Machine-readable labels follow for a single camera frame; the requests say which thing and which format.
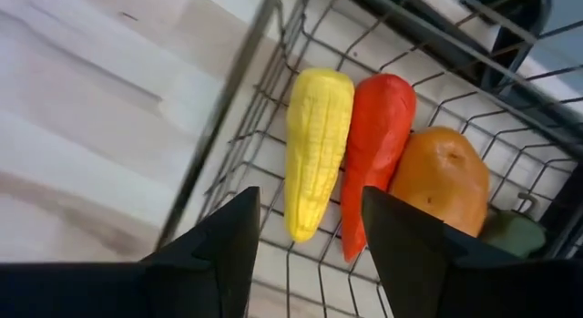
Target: yellow corn cob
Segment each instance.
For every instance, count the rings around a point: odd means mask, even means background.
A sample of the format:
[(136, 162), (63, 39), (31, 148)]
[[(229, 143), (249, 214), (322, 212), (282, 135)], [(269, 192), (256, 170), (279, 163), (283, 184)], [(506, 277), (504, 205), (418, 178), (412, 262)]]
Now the yellow corn cob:
[(316, 232), (338, 177), (353, 113), (346, 75), (309, 68), (298, 76), (287, 114), (285, 225), (295, 241)]

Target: plastic vegetable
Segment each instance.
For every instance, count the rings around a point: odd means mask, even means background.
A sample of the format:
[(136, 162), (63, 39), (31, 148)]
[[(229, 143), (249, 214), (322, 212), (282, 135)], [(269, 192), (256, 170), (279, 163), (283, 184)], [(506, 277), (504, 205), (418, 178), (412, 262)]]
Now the plastic vegetable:
[(343, 159), (354, 85), (331, 69), (298, 76), (287, 113), (285, 224), (295, 241), (316, 232)]
[(489, 173), (472, 144), (450, 128), (414, 133), (390, 193), (477, 237), (487, 215)]
[(545, 228), (528, 216), (529, 212), (537, 210), (537, 198), (527, 193), (518, 193), (518, 197), (528, 200), (530, 207), (522, 212), (491, 207), (494, 214), (486, 219), (479, 238), (486, 244), (526, 259), (530, 253), (545, 246), (547, 237)]
[(398, 76), (376, 75), (356, 88), (341, 198), (346, 261), (366, 245), (361, 218), (363, 187), (386, 190), (414, 115), (415, 92)]

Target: wire shelf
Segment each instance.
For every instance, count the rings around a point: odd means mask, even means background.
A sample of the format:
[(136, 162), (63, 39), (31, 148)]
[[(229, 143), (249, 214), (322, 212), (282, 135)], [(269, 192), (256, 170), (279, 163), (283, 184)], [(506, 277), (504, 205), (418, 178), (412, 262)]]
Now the wire shelf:
[[(354, 262), (343, 260), (339, 207), (342, 168), (316, 235), (305, 243), (295, 243), (283, 227), (285, 112), (293, 81), (306, 67), (335, 68), (350, 76), (355, 84), (379, 72), (405, 78), (418, 98), (414, 130), (442, 125), (464, 134), (490, 170), (491, 205), (501, 210), (523, 210), (525, 201), (518, 193), (533, 195), (541, 205), (529, 214), (541, 223), (548, 211), (573, 209), (573, 201), (566, 200), (568, 196), (561, 195), (561, 191), (567, 187), (569, 178), (575, 176), (573, 171), (581, 158), (579, 153), (583, 152), (580, 146), (583, 138), (567, 135), (570, 130), (578, 131), (579, 121), (583, 121), (578, 113), (583, 112), (578, 105), (583, 97), (569, 90), (560, 76), (577, 74), (583, 65), (575, 63), (548, 71), (528, 61), (527, 56), (525, 63), (512, 70), (496, 58), (530, 44), (543, 46), (551, 55), (572, 63), (560, 50), (541, 43), (543, 39), (572, 32), (583, 26), (583, 21), (533, 34), (496, 11), (512, 0), (496, 0), (487, 5), (476, 0), (420, 0), (433, 5), (454, 28), (470, 35), (487, 50), (493, 43), (490, 24), (499, 25), (497, 30), (509, 30), (518, 38), (510, 46), (485, 55), (447, 30), (412, 14), (406, 5), (414, 0), (374, 1), (383, 3), (387, 9), (374, 15), (354, 0), (281, 0), (273, 9), (278, 45), (255, 86), (199, 216), (200, 220), (212, 213), (248, 186), (261, 187), (261, 243), (249, 316), (392, 316), (370, 252), (365, 249)], [(444, 7), (453, 8), (447, 11)], [(426, 52), (433, 45), (431, 41), (415, 43), (395, 32), (390, 22), (397, 17), (422, 27), (472, 60), (462, 66), (445, 67)], [(491, 88), (480, 87), (465, 74), (477, 65), (492, 68), (502, 77), (501, 82)], [(512, 96), (509, 90), (516, 87), (554, 99), (547, 103), (509, 105), (507, 99)], [(576, 121), (574, 125), (545, 123), (533, 113), (554, 107), (568, 108)], [(555, 254), (558, 247), (567, 246), (562, 250), (564, 256), (578, 255), (580, 218), (580, 214), (570, 217), (570, 225), (558, 231), (548, 229), (549, 239), (557, 246)], [(281, 311), (275, 313), (278, 315), (265, 315), (266, 304), (254, 300), (258, 292), (269, 293), (275, 302), (281, 301)]]

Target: wire basket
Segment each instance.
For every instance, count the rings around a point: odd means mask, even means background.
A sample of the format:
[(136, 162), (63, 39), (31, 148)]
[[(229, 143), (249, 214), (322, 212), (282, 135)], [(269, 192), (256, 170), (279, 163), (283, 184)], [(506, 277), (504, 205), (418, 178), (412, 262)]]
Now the wire basket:
[[(526, 201), (518, 197), (519, 193), (537, 199), (539, 206), (529, 215), (547, 228), (549, 240), (537, 256), (578, 255), (583, 231), (579, 209), (583, 197), (577, 190), (581, 184), (578, 161), (583, 138), (577, 135), (580, 121), (577, 103), (583, 98), (561, 76), (573, 77), (582, 66), (566, 58), (560, 48), (548, 51), (571, 65), (555, 70), (544, 69), (529, 55), (514, 67), (505, 67), (497, 58), (524, 44), (547, 49), (543, 39), (572, 32), (582, 23), (577, 21), (544, 33), (540, 29), (533, 34), (496, 11), (511, 0), (496, 0), (487, 5), (477, 0), (463, 0), (462, 4), (460, 0), (368, 1), (383, 4), (385, 10), (374, 12), (359, 0), (263, 1), (207, 126), (205, 135), (209, 136), (199, 143), (160, 239), (160, 243), (166, 241), (176, 228), (261, 33), (271, 21), (279, 34), (278, 45), (256, 83), (199, 216), (200, 220), (212, 213), (248, 186), (261, 187), (261, 242), (249, 316), (392, 316), (370, 252), (365, 249), (354, 262), (343, 260), (339, 232), (342, 168), (316, 235), (305, 243), (295, 243), (283, 227), (286, 109), (294, 79), (311, 66), (335, 68), (350, 76), (355, 84), (379, 72), (406, 79), (418, 98), (414, 129), (441, 125), (464, 134), (490, 170), (492, 206), (521, 211), (526, 208)], [(413, 1), (431, 6), (449, 21), (454, 31), (461, 30), (487, 48), (489, 54), (481, 54), (463, 39), (451, 36), (448, 29), (440, 29), (412, 14), (407, 5)], [(447, 66), (435, 56), (431, 41), (412, 39), (404, 35), (406, 29), (395, 32), (396, 26), (407, 24), (423, 29), (428, 39), (445, 41), (452, 50), (469, 55), (470, 64)], [(500, 27), (493, 31), (493, 25)], [(499, 34), (499, 30), (509, 30), (515, 41), (496, 48), (499, 44), (492, 35)], [(473, 82), (468, 71), (477, 65), (481, 65), (482, 71), (492, 69), (502, 81), (496, 87)], [(513, 105), (508, 99), (514, 96), (512, 91), (517, 87), (528, 94), (554, 99), (549, 103), (533, 100), (535, 104)], [(560, 115), (559, 121), (565, 122), (545, 121), (541, 112)]]

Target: red carrot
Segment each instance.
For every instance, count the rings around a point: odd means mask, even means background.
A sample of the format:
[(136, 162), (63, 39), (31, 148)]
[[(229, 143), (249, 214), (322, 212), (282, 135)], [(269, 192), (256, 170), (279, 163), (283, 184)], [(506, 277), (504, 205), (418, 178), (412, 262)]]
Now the red carrot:
[(366, 245), (361, 217), (363, 187), (386, 190), (414, 115), (415, 92), (398, 76), (375, 75), (356, 88), (341, 197), (346, 261)]

